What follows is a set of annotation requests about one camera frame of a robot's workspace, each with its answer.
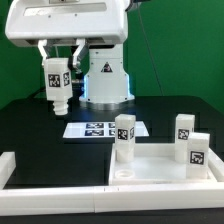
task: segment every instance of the white cube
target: white cube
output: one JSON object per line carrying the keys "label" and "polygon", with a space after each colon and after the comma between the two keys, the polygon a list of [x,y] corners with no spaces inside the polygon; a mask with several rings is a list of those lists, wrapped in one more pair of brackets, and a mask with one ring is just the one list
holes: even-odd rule
{"label": "white cube", "polygon": [[191,133],[188,138],[186,176],[190,179],[207,179],[209,134]]}
{"label": "white cube", "polygon": [[187,141],[190,133],[194,132],[194,122],[194,115],[179,114],[176,117],[175,160],[177,162],[187,161]]}
{"label": "white cube", "polygon": [[115,118],[115,147],[119,162],[131,162],[134,159],[135,121],[134,115],[120,114]]}

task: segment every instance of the black and white tag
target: black and white tag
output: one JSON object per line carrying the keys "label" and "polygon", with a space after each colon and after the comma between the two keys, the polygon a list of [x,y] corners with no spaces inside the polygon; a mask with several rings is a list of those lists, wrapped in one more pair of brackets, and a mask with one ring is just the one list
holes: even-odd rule
{"label": "black and white tag", "polygon": [[104,128],[104,123],[87,123],[86,129],[100,129]]}
{"label": "black and white tag", "polygon": [[132,128],[130,130],[130,139],[134,138],[135,137],[135,128]]}
{"label": "black and white tag", "polygon": [[88,136],[88,137],[104,136],[104,130],[86,130],[85,136]]}
{"label": "black and white tag", "polygon": [[109,123],[108,126],[109,128],[115,128],[115,123]]}
{"label": "black and white tag", "polygon": [[70,84],[69,72],[66,72],[63,76],[64,76],[64,86],[68,86]]}
{"label": "black and white tag", "polygon": [[118,139],[128,140],[128,130],[118,129]]}
{"label": "black and white tag", "polygon": [[109,136],[115,136],[115,129],[109,130]]}
{"label": "black and white tag", "polygon": [[59,88],[61,87],[60,75],[48,75],[49,87]]}
{"label": "black and white tag", "polygon": [[190,163],[197,165],[204,165],[205,153],[204,152],[194,152],[191,151],[190,154]]}
{"label": "black and white tag", "polygon": [[188,140],[190,131],[186,129],[178,129],[178,139]]}

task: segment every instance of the white tray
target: white tray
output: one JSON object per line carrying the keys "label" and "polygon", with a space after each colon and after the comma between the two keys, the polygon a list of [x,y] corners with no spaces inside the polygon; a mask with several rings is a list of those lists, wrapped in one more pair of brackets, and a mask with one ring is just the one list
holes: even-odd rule
{"label": "white tray", "polygon": [[[136,144],[134,161],[119,163],[116,161],[115,145],[113,145],[109,185],[217,182],[213,173],[215,168],[211,161],[207,179],[186,179],[186,165],[176,162],[174,156],[174,144]],[[209,151],[209,158],[216,160],[212,150]]]}

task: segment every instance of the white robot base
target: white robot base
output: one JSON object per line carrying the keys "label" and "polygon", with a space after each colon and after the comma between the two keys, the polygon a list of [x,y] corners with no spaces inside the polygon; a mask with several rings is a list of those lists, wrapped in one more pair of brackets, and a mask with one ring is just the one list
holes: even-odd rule
{"label": "white robot base", "polygon": [[80,105],[98,110],[114,110],[134,103],[129,75],[123,68],[123,45],[90,49],[90,69],[84,78]]}

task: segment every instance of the black surface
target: black surface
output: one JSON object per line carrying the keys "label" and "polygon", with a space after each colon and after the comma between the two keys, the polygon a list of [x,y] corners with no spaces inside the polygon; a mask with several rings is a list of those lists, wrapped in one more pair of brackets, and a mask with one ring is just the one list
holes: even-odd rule
{"label": "black surface", "polygon": [[[210,133],[210,147],[224,152],[224,116],[196,97],[139,97],[136,105],[118,111],[95,111],[70,102],[70,112],[56,117],[45,100],[16,100],[0,111],[0,151],[15,151],[17,167],[5,189],[108,184],[114,139],[62,138],[68,122],[114,121],[121,113],[144,121],[150,137],[137,143],[174,142],[175,118],[195,114],[195,131]],[[138,211],[104,214],[0,217],[4,223],[223,223],[223,209]]]}

